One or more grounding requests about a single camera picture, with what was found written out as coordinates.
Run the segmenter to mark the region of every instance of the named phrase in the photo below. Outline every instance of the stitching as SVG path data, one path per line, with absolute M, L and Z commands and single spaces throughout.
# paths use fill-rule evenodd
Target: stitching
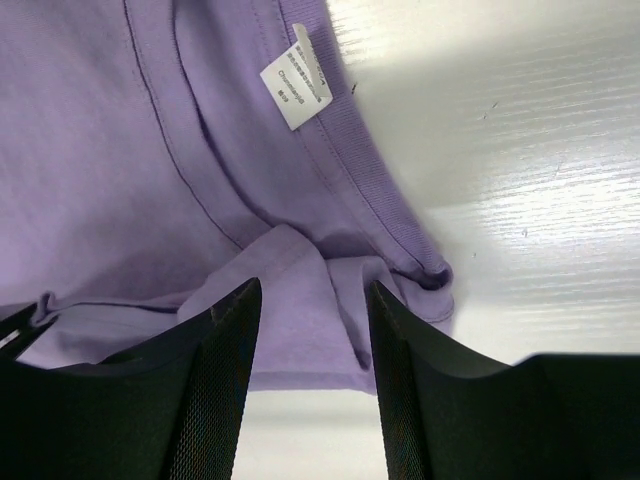
M 229 239 L 229 241 L 231 241 L 238 248 L 242 249 L 241 242 L 238 241 L 238 239 L 236 239 L 233 236 L 231 236 L 226 231 L 225 228 L 222 228 L 222 226 L 218 225 L 218 223 L 213 219 L 213 216 L 209 213 L 209 211 L 206 209 L 204 204 L 200 201 L 200 199 L 196 195 L 195 191 L 193 190 L 193 187 L 189 184 L 189 182 L 187 181 L 187 179 L 184 177 L 184 175 L 182 173 L 182 168 L 180 166 L 181 162 L 179 161 L 178 154 L 176 152 L 176 149 L 175 149 L 175 147 L 173 145 L 173 142 L 171 140 L 171 136 L 169 135 L 169 131 L 166 128 L 166 125 L 165 125 L 165 122 L 164 122 L 164 113 L 162 112 L 162 108 L 160 106 L 160 103 L 158 102 L 158 96 L 156 95 L 155 90 L 153 88 L 153 85 L 152 85 L 152 82 L 151 82 L 151 76 L 149 75 L 147 66 L 144 63 L 144 58 L 143 58 L 142 52 L 140 51 L 140 49 L 138 47 L 139 42 L 138 42 L 136 31 L 135 31 L 135 28 L 134 28 L 134 19 L 133 19 L 133 16 L 131 15 L 131 13 L 129 11 L 128 1 L 129 0 L 123 0 L 123 7 L 124 7 L 125 20 L 127 22 L 128 28 L 129 28 L 129 33 L 131 34 L 131 40 L 132 40 L 131 46 L 133 47 L 135 61 L 136 61 L 137 65 L 138 65 L 138 68 L 140 69 L 140 74 L 141 74 L 141 78 L 142 78 L 142 85 L 144 86 L 144 88 L 146 90 L 146 93 L 148 93 L 148 95 L 150 97 L 151 108 L 153 109 L 154 115 L 156 117 L 156 121 L 158 122 L 158 125 L 160 127 L 160 135 L 161 135 L 161 137 L 162 137 L 162 139 L 164 141 L 165 148 L 167 149 L 167 153 L 169 155 L 171 163 L 173 163 L 173 166 L 176 169 L 176 172 L 178 173 L 178 176 L 180 177 L 182 182 L 185 184 L 185 186 L 187 187 L 187 189 L 191 193 L 191 196 L 193 197 L 193 199 L 200 206 L 200 208 L 202 209 L 204 214 L 207 216 L 207 218 L 211 221 L 211 223 L 213 223 L 222 232 L 222 234 Z
M 324 125 L 322 124 L 322 120 L 320 120 L 319 117 L 316 117 L 316 122 L 315 122 L 315 127 L 316 130 L 318 131 L 318 133 L 320 134 L 320 136 L 322 137 L 322 139 L 324 140 L 324 142 L 328 145 L 328 150 L 331 153 L 331 156 L 336 160 L 336 162 L 338 163 L 338 165 L 340 166 L 342 172 L 346 175 L 347 179 L 349 180 L 349 183 L 351 185 L 351 187 L 353 188 L 353 190 L 356 191 L 356 197 L 358 197 L 358 200 L 360 200 L 360 203 L 367 208 L 367 210 L 371 213 L 371 215 L 373 215 L 375 217 L 375 219 L 378 221 L 378 224 L 382 227 L 382 229 L 384 230 L 384 232 L 386 233 L 386 235 L 391 239 L 391 241 L 393 241 L 396 245 L 398 245 L 409 257 L 409 259 L 411 260 L 412 263 L 415 263 L 417 267 L 419 267 L 422 271 L 425 271 L 425 267 L 424 265 L 422 265 L 422 263 L 415 258 L 409 251 L 407 251 L 407 249 L 393 236 L 393 234 L 389 231 L 389 229 L 387 228 L 387 226 L 384 224 L 384 222 L 382 221 L 382 219 L 379 217 L 379 215 L 376 213 L 376 211 L 373 209 L 373 207 L 371 206 L 371 203 L 369 203 L 369 201 L 367 200 L 367 198 L 364 196 L 364 194 L 362 193 L 362 191 L 360 190 L 360 188 L 358 187 L 358 185 L 356 184 L 355 180 L 353 179 L 353 176 L 351 175 L 351 173 L 349 172 L 349 170 L 347 169 L 347 167 L 344 165 L 344 163 L 342 162 L 342 159 L 340 158 L 340 156 L 338 155 L 338 153 L 335 150 L 335 146 L 333 144 L 333 142 L 331 141 L 331 139 L 327 136 L 326 134 L 326 130 L 324 128 Z M 400 269 L 398 267 L 398 265 L 396 264 L 396 262 L 393 262 L 389 259 L 389 262 L 393 265 L 395 265 L 398 269 Z
M 271 4 L 272 7 L 275 10 L 276 13 L 276 19 L 279 20 L 279 24 L 280 24 L 280 29 L 279 29 L 279 33 L 280 33 L 280 38 L 285 42 L 285 43 L 290 43 L 291 39 L 289 38 L 287 29 L 286 29 L 286 25 L 284 23 L 284 15 L 282 12 L 282 7 L 280 5 L 279 0 L 271 0 Z M 391 234 L 391 232 L 389 231 L 389 229 L 386 227 L 386 225 L 382 222 L 382 220 L 380 219 L 380 217 L 377 215 L 377 213 L 375 212 L 375 210 L 373 209 L 373 207 L 371 206 L 371 204 L 368 202 L 368 200 L 364 197 L 364 195 L 362 194 L 362 192 L 360 191 L 360 189 L 358 188 L 358 186 L 356 185 L 355 181 L 353 180 L 353 177 L 351 175 L 351 173 L 347 170 L 347 168 L 345 167 L 344 163 L 342 162 L 342 160 L 340 159 L 339 155 L 337 154 L 337 152 L 335 151 L 335 146 L 333 145 L 333 143 L 331 142 L 331 140 L 327 137 L 326 135 L 326 131 L 320 121 L 320 119 L 318 117 L 316 117 L 315 119 L 315 128 L 317 130 L 317 132 L 320 134 L 320 137 L 322 138 L 322 140 L 324 141 L 324 143 L 327 145 L 327 148 L 331 154 L 331 156 L 334 158 L 335 161 L 337 161 L 340 169 L 342 170 L 342 172 L 345 174 L 346 178 L 348 179 L 353 191 L 355 191 L 356 193 L 356 197 L 357 199 L 360 201 L 360 203 L 372 214 L 372 216 L 377 220 L 378 225 L 380 225 L 384 231 L 384 233 L 386 233 L 387 237 L 393 242 L 395 243 L 397 246 L 399 246 L 409 257 L 409 260 L 414 264 L 414 267 L 418 267 L 420 270 L 422 270 L 423 272 L 425 271 L 424 266 L 418 261 L 418 259 L 416 259 L 413 255 L 411 255 L 411 253 L 409 253 L 404 246 L 402 246 L 398 240 Z M 297 135 L 297 137 L 300 139 L 305 151 L 307 152 L 307 156 L 309 157 L 309 159 L 311 160 L 313 166 L 314 166 L 314 171 L 316 172 L 316 175 L 318 175 L 318 177 L 322 180 L 322 183 L 324 184 L 324 186 L 327 188 L 327 190 L 329 191 L 329 193 L 336 199 L 336 201 L 338 201 L 338 203 L 340 205 L 342 205 L 343 210 L 352 218 L 352 220 L 358 225 L 361 233 L 364 235 L 364 237 L 367 240 L 367 243 L 369 244 L 369 246 L 373 249 L 373 251 L 375 251 L 383 260 L 385 260 L 388 264 L 392 265 L 395 269 L 397 270 L 402 270 L 397 262 L 393 261 L 391 258 L 389 258 L 388 256 L 386 256 L 383 252 L 381 252 L 380 248 L 376 245 L 374 239 L 371 237 L 371 235 L 369 235 L 369 232 L 367 232 L 364 228 L 362 228 L 362 224 L 358 221 L 357 216 L 354 214 L 354 212 L 351 210 L 351 208 L 349 208 L 345 202 L 342 200 L 342 198 L 340 198 L 337 193 L 335 192 L 335 189 L 333 188 L 333 185 L 331 184 L 331 182 L 329 181 L 329 179 L 324 175 L 324 173 L 322 173 L 322 171 L 320 170 L 320 168 L 318 167 L 317 161 L 314 158 L 314 156 L 311 154 L 311 151 L 309 150 L 307 143 L 304 141 L 304 138 L 302 137 L 300 132 L 294 132 L 295 135 Z

